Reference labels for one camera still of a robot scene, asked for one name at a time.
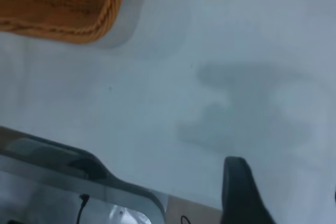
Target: black plastic object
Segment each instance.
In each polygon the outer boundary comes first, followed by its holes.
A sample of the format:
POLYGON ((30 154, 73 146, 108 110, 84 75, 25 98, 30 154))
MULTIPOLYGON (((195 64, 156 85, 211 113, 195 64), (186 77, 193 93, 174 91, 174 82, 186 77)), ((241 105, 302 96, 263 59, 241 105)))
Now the black plastic object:
POLYGON ((222 224, 275 224, 264 206, 245 159, 227 157, 224 163, 222 224))

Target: wicker basket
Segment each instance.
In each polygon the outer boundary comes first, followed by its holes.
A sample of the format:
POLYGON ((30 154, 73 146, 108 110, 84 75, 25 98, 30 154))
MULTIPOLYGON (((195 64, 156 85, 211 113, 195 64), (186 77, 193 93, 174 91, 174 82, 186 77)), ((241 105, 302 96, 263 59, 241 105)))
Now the wicker basket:
POLYGON ((0 0, 0 30, 88 43, 104 36, 122 0, 0 0))

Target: black wire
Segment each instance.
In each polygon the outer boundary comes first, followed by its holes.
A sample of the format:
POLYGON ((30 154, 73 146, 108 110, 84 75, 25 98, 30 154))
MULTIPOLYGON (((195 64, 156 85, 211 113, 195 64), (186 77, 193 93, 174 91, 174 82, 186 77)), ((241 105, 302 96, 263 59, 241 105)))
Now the black wire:
POLYGON ((87 203, 87 202, 89 201, 89 199, 90 199, 90 196, 87 195, 87 194, 82 194, 82 195, 80 195, 79 197, 83 200, 83 202, 82 202, 82 204, 80 205, 80 209, 79 209, 79 212, 78 212, 78 215, 77 215, 77 221, 76 221, 76 224, 79 224, 80 216, 82 215, 83 209, 84 209, 86 203, 87 203))
POLYGON ((188 222, 188 224, 191 224, 189 219, 184 215, 181 216, 181 224, 183 224, 183 219, 185 219, 188 222))

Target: white tabletop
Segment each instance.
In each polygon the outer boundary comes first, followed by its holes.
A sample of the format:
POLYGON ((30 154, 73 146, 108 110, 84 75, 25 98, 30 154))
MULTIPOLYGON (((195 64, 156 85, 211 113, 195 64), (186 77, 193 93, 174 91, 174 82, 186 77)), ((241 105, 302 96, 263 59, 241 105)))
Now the white tabletop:
POLYGON ((243 156, 276 221, 336 219, 334 0, 122 8, 92 45, 0 34, 0 124, 217 208, 224 158, 243 156))

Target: brown surface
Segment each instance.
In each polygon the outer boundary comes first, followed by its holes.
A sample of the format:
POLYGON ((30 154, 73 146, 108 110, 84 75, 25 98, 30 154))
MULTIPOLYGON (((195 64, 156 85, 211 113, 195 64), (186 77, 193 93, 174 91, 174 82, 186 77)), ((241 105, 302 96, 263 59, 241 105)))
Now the brown surface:
POLYGON ((122 0, 0 0, 0 30, 87 43, 105 35, 122 0))
POLYGON ((188 200, 169 197, 166 224, 180 224, 182 215, 187 216, 191 224, 219 224, 222 211, 188 200))

